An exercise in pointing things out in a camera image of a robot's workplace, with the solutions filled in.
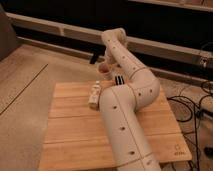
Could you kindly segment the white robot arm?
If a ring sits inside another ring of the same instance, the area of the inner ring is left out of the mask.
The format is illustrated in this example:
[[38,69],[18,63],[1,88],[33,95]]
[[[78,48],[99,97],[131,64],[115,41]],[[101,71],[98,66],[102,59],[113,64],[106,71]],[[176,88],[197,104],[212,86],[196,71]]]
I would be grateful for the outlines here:
[[152,71],[126,48],[123,28],[101,35],[108,64],[118,63],[129,81],[102,91],[100,113],[118,171],[161,171],[136,117],[136,112],[159,96],[160,83]]

